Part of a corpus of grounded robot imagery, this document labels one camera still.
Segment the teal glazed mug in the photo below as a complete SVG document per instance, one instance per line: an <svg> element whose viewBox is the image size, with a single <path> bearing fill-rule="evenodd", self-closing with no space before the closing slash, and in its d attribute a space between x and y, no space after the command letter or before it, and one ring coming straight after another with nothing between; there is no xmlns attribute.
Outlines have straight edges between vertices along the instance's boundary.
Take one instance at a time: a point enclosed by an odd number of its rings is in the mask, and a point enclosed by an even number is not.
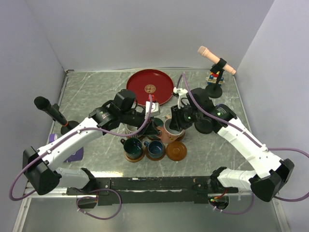
<svg viewBox="0 0 309 232"><path fill-rule="evenodd" d="M154 118L154 122L159 127L162 127L164 125L164 122L157 117ZM147 135L147 138L151 141L160 140L160 138L157 135Z"/></svg>

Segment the beige ceramic mug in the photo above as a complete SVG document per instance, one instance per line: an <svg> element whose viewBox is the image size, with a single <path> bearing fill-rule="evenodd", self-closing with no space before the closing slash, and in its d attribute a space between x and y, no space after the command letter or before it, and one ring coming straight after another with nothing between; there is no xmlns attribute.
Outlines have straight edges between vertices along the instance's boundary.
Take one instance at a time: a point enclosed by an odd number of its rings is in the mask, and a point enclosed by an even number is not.
<svg viewBox="0 0 309 232"><path fill-rule="evenodd" d="M166 115L166 116L165 116L165 119L166 119L166 120L171 119L171 116L170 116L170 115Z"/></svg>

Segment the pink floral cup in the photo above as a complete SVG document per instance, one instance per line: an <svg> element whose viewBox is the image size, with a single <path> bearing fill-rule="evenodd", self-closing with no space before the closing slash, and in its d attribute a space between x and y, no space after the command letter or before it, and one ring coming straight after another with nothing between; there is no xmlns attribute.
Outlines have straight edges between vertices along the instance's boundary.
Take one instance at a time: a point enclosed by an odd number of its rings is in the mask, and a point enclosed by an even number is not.
<svg viewBox="0 0 309 232"><path fill-rule="evenodd" d="M166 119L163 126L160 128L161 135L159 136L161 141L166 144L170 144L181 136L185 135L185 130L177 131L172 130L169 126L171 124L171 119Z"/></svg>

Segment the dark blue small cup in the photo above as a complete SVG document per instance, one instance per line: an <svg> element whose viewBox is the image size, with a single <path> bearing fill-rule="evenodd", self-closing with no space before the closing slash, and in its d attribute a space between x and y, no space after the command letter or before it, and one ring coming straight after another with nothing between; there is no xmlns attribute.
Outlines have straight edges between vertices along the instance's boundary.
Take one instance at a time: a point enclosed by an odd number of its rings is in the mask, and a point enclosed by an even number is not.
<svg viewBox="0 0 309 232"><path fill-rule="evenodd" d="M144 145L152 157L160 157L160 155L165 151L165 146L161 141L145 141Z"/></svg>

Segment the wooden coaster six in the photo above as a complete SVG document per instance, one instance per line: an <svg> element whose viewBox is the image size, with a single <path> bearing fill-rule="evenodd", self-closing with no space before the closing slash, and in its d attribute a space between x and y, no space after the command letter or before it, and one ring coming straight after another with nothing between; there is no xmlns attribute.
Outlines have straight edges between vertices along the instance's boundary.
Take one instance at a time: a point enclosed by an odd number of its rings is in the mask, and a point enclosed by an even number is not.
<svg viewBox="0 0 309 232"><path fill-rule="evenodd" d="M145 151L146 157L147 157L149 160L152 160L152 161L160 161L160 160L162 160L162 159L164 158L165 154L166 154L166 152L164 151L164 152L160 155L160 157L152 157L151 154L149 154L149 151L148 151L148 150Z"/></svg>

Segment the dark green mug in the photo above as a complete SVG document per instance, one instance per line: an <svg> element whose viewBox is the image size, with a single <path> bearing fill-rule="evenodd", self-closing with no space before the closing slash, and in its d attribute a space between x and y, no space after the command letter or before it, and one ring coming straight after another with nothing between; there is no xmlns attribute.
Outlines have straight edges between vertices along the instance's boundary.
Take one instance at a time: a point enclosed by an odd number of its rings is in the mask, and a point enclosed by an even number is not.
<svg viewBox="0 0 309 232"><path fill-rule="evenodd" d="M126 151L129 154L139 155L143 150L141 141L131 142L126 141L125 139L121 139L120 142L123 145L124 151Z"/></svg>

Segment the wooden coaster five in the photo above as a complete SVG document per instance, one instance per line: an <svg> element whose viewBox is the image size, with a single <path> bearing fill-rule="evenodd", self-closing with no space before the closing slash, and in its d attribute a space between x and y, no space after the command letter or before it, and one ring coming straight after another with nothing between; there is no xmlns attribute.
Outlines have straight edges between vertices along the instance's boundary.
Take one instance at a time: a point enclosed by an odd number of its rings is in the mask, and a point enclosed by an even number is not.
<svg viewBox="0 0 309 232"><path fill-rule="evenodd" d="M187 148L182 142L175 141L167 145L166 154L172 161L181 161L187 155Z"/></svg>

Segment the grey striped mug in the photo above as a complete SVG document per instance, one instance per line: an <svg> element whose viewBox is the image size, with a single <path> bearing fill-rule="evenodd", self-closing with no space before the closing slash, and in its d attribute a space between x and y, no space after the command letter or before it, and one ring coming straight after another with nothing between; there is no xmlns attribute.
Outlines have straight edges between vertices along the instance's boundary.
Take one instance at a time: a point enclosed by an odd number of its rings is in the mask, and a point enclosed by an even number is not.
<svg viewBox="0 0 309 232"><path fill-rule="evenodd" d="M128 136L128 134L132 134L134 132L137 131L137 127L134 127L134 126L131 126L131 125L125 125L125 134L126 134L126 138L141 138L142 135L138 135L138 134L135 134L135 135L131 135L131 136Z"/></svg>

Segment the wooden coaster two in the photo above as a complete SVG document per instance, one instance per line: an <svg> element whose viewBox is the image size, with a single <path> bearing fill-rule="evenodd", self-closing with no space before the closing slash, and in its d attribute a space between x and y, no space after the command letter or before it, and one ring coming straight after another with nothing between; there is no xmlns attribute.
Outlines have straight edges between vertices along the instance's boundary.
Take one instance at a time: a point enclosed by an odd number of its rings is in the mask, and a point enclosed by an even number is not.
<svg viewBox="0 0 309 232"><path fill-rule="evenodd" d="M144 157L144 150L141 151L139 155L132 155L124 151L124 155L127 161L129 162L138 162L143 159Z"/></svg>

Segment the wooden coaster one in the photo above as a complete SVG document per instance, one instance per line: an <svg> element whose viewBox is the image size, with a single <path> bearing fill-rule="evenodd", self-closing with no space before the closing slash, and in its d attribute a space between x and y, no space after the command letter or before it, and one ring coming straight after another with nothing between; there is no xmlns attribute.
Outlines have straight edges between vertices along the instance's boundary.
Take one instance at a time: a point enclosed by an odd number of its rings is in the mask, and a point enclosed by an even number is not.
<svg viewBox="0 0 309 232"><path fill-rule="evenodd" d="M131 141L131 142L138 142L142 141L145 138L145 136L141 135L134 135L134 136L127 136L126 141Z"/></svg>

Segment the wooden coaster four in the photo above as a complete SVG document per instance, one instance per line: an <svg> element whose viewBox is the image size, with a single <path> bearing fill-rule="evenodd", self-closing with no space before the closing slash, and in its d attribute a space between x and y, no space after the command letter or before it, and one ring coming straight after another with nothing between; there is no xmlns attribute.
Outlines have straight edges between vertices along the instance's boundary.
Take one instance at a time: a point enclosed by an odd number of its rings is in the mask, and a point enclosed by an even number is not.
<svg viewBox="0 0 309 232"><path fill-rule="evenodd" d="M177 138L177 141L181 141L184 137L185 137L185 132L179 138Z"/></svg>

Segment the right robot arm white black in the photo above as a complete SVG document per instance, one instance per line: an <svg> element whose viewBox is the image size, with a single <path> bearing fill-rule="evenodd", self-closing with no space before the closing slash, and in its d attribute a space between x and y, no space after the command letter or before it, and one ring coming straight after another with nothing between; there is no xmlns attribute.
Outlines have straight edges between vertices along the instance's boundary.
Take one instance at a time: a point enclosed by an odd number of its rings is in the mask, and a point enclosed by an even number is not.
<svg viewBox="0 0 309 232"><path fill-rule="evenodd" d="M197 131L220 135L253 167L252 171L218 168L210 176L212 190L218 193L226 188L250 190L260 200L269 202L287 183L294 163L269 151L228 106L214 105L202 88L188 92L175 87L173 95L178 97L178 103L171 107L169 129L183 131L191 126L201 126Z"/></svg>

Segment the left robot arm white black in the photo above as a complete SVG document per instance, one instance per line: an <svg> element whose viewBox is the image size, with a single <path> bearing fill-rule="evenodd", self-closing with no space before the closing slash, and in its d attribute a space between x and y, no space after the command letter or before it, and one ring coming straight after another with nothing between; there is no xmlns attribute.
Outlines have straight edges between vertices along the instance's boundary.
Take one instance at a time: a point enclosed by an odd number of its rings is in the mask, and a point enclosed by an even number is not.
<svg viewBox="0 0 309 232"><path fill-rule="evenodd" d="M121 123L136 127L139 134L156 134L153 117L160 114L159 103L149 97L143 112L133 108L136 95L130 90L119 91L113 100L93 110L75 128L50 144L23 152L23 171L39 195L45 195L57 187L78 188L84 194L95 190L95 178L89 170L63 169L60 165L74 152L91 141L118 128Z"/></svg>

